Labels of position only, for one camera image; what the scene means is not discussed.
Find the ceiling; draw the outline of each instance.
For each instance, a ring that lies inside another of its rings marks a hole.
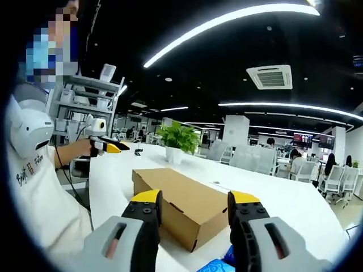
[[[82,75],[87,77],[98,78],[104,63],[117,66],[113,81],[125,77],[128,85],[117,105],[119,113],[130,109],[141,113],[140,108],[131,106],[138,101],[147,105],[145,111],[188,107],[146,114],[181,122],[222,123],[227,114],[245,114],[250,125],[320,133],[336,125],[323,119],[343,126],[363,124],[354,118],[303,108],[218,106],[252,101],[295,103],[361,115],[363,76],[359,73],[363,67],[353,65],[353,56],[363,55],[363,7],[359,0],[315,0],[320,16],[269,12],[234,19],[185,41],[147,69],[143,67],[146,61],[191,29],[228,12],[280,1],[100,0],[86,52],[97,2],[81,6],[79,61]],[[283,2],[308,5],[305,0]],[[259,90],[255,86],[246,69],[268,65],[290,65],[292,90]]]

